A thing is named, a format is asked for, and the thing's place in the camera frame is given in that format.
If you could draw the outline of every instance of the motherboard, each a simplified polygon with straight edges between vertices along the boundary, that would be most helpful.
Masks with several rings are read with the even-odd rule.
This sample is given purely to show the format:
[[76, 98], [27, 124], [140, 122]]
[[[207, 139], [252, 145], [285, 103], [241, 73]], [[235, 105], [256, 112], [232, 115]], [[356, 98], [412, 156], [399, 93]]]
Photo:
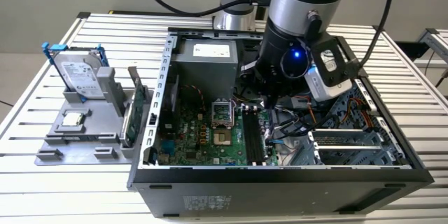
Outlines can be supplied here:
[[[220, 101], [213, 109], [199, 112], [189, 104], [180, 103], [177, 135], [161, 141], [160, 165], [245, 166], [260, 159], [265, 165], [277, 164], [276, 153], [264, 153], [267, 112], [245, 111], [241, 106], [228, 104]], [[216, 119], [232, 121], [233, 125], [216, 125]]]

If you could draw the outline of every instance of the green circuit board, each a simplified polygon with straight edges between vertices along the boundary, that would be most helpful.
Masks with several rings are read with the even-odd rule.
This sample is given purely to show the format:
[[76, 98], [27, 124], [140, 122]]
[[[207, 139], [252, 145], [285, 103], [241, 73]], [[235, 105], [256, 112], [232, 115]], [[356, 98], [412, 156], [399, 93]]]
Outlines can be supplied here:
[[[203, 120], [199, 120], [197, 112], [181, 104], [175, 152], [161, 165], [247, 165], [241, 110], [235, 110], [233, 113], [232, 129], [213, 129], [211, 113], [203, 114]], [[260, 122], [267, 122], [268, 115], [259, 113], [259, 119]], [[265, 164], [277, 164], [275, 152]]]

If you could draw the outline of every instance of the orange wire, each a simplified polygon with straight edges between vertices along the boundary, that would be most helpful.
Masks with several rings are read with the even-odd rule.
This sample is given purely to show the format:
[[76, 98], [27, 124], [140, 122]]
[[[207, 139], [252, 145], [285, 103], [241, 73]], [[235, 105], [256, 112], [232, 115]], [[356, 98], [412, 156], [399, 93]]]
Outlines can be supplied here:
[[[361, 99], [359, 99], [359, 98], [355, 98], [355, 99], [356, 99], [361, 104], [365, 105], [365, 103], [364, 103], [364, 101], [363, 101]], [[361, 114], [363, 114], [363, 117], [364, 117], [364, 120], [365, 120], [367, 124], [368, 124], [371, 127], [373, 127], [373, 122], [372, 122], [372, 120], [371, 120], [371, 117], [367, 115], [367, 112], [363, 111]]]
[[308, 95], [307, 95], [305, 97], [301, 97], [301, 96], [299, 96], [299, 95], [295, 95], [293, 97], [296, 97], [296, 98], [305, 98], [305, 99], [307, 99], [307, 101], [308, 101], [309, 114], [311, 114], [311, 117], [313, 118], [313, 122], [317, 123], [317, 121], [316, 121], [316, 117], [315, 117], [315, 113], [313, 113], [313, 110], [312, 110], [312, 108], [311, 108], [311, 97], [309, 97]]
[[297, 148], [296, 148], [292, 152], [289, 152], [288, 155], [281, 159], [281, 165], [284, 165], [283, 162], [285, 161], [287, 157], [288, 157], [292, 153], [295, 153], [296, 151], [297, 151]]

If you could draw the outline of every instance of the floor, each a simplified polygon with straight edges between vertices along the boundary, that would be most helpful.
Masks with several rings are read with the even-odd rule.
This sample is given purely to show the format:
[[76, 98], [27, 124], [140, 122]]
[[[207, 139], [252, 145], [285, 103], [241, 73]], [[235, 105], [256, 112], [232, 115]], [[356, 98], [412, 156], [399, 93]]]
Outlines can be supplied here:
[[[44, 54], [0, 54], [0, 100], [15, 104], [45, 62]], [[0, 103], [0, 122], [11, 107]]]

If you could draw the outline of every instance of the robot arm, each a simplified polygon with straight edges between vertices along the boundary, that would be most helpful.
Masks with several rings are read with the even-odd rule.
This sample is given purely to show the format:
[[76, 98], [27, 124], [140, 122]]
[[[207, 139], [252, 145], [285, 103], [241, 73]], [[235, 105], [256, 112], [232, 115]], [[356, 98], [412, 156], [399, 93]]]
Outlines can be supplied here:
[[249, 84], [264, 95], [265, 108], [273, 108], [279, 97], [308, 87], [317, 100], [337, 96], [351, 87], [349, 78], [359, 70], [357, 59], [349, 53], [352, 57], [347, 59], [339, 50], [344, 42], [325, 33], [339, 2], [271, 0], [255, 69], [248, 72], [244, 67], [243, 73], [256, 75], [247, 79], [256, 80]]

